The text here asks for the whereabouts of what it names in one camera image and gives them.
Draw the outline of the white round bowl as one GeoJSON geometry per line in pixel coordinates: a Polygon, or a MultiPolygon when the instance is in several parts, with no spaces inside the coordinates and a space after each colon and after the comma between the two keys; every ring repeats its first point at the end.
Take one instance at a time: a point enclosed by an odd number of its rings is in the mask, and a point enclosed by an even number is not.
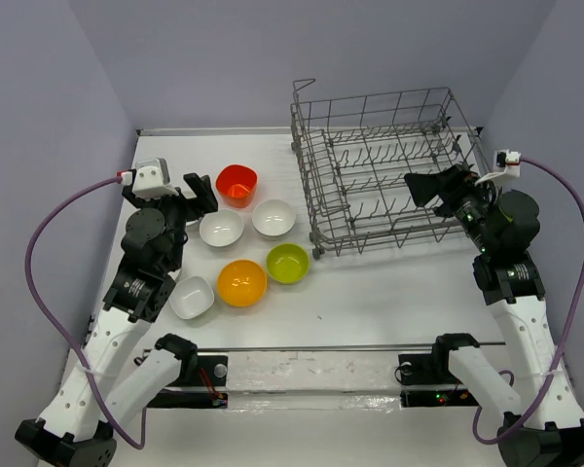
{"type": "Polygon", "coordinates": [[[281,199],[267,199],[252,211],[254,229],[263,237],[279,238],[288,234],[296,223],[293,208],[281,199]]]}
{"type": "Polygon", "coordinates": [[[234,210],[221,209],[206,214],[200,223],[201,239],[214,248],[236,243],[244,232],[244,222],[234,210]]]}

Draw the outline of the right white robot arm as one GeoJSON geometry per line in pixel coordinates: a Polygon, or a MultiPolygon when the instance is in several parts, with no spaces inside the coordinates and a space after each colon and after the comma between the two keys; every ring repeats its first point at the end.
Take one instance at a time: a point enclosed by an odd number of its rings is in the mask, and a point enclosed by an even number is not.
{"type": "Polygon", "coordinates": [[[583,466],[584,412],[561,362],[564,342],[554,341],[545,289],[528,248],[540,230],[539,207],[529,195],[500,193],[493,176],[467,165],[438,173],[408,173],[411,198],[424,207],[439,198],[434,213],[463,227],[479,254],[473,275],[495,320],[512,364],[507,381],[469,334],[437,337],[430,353],[407,368],[405,384],[455,379],[501,424],[484,445],[497,446],[507,466],[583,466]]]}

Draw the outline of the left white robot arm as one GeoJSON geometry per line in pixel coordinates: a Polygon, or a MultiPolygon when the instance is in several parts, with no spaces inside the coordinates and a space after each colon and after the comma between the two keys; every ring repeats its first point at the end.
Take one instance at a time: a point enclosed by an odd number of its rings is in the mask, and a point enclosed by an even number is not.
{"type": "Polygon", "coordinates": [[[34,247],[50,221],[44,219],[29,240],[24,272],[30,293],[77,356],[50,404],[37,418],[23,421],[15,434],[21,445],[52,466],[106,466],[119,438],[143,449],[145,441],[131,438],[125,424],[144,416],[160,392],[190,381],[199,369],[197,346],[166,334],[129,377],[117,381],[176,286],[172,273],[182,266],[187,223],[218,209],[208,176],[188,173],[183,180],[192,198],[185,198],[153,166],[102,181],[103,186],[122,185],[124,199],[136,210],[127,220],[123,257],[85,343],[76,341],[52,315],[32,278],[34,247]]]}

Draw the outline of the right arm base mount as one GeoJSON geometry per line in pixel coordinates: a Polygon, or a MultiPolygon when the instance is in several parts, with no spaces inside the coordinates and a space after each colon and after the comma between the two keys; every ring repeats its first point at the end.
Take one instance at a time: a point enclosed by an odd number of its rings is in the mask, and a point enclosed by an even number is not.
{"type": "Polygon", "coordinates": [[[434,371],[430,353],[399,354],[394,378],[400,385],[403,409],[478,405],[462,382],[450,374],[434,371]]]}

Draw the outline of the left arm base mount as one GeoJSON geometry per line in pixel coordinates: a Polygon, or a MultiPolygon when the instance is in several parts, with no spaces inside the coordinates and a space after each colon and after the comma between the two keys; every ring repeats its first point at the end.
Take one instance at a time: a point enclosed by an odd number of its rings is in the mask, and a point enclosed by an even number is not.
{"type": "Polygon", "coordinates": [[[228,357],[200,354],[193,370],[182,368],[180,376],[162,389],[148,409],[224,410],[228,407],[228,357]]]}

